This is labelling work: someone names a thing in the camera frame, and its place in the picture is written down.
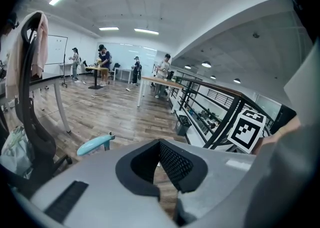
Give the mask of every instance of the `whiteboard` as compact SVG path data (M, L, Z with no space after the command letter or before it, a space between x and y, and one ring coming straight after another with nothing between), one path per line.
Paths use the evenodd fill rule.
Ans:
M48 60L45 63L46 65L63 63L67 39L67 37L48 35Z

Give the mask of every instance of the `chair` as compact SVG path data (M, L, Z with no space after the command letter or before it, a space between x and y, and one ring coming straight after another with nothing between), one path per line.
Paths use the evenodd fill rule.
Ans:
M31 38L33 32L38 27L41 15L40 12L35 13L21 30L24 59L20 70L19 101L15 100L16 114L23 123L27 138L33 147L33 171L30 178L25 179L0 165L0 169L5 174L8 184L16 187L27 198L30 198L41 185L53 177L54 172L61 166L64 160L68 164L72 163L72 159L68 155L64 155L57 162L54 162L53 158L56 154L55 140L38 121L34 111L33 99L29 98L31 66L37 45L36 37L32 41ZM27 31L29 29L31 29L31 34L28 38Z
M115 72L115 68L117 68L117 67L120 67L119 63L114 64L114 67L113 67L113 69L112 69L112 71L110 72L110 75L109 75L109 77L111 77L111 79L114 78L115 74L118 74L118 72L119 72L118 70L116 71L116 73L114 73Z

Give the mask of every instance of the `black pants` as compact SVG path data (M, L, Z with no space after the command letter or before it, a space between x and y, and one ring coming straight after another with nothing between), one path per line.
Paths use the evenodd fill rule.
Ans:
M132 83L137 83L137 80L138 80L138 72L134 72L133 73L133 81L132 81Z

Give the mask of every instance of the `jeans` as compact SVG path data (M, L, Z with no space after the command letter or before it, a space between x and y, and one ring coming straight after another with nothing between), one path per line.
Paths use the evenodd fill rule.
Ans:
M72 65L72 78L74 79L78 79L77 78L77 68L78 68L78 64L77 63L73 63Z

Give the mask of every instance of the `dark shirt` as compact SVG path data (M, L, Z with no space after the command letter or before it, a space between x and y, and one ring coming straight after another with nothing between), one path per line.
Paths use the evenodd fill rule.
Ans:
M134 69L133 69L133 71L134 72L137 72L137 70L138 70L138 68L139 68L139 66L140 66L140 63L139 62L136 62L135 64L134 64Z
M110 59L110 52L106 53L101 53L99 54L99 58L101 59L101 62L104 62L106 59ZM110 67L110 62L108 61L106 64L103 64L101 67L109 68Z

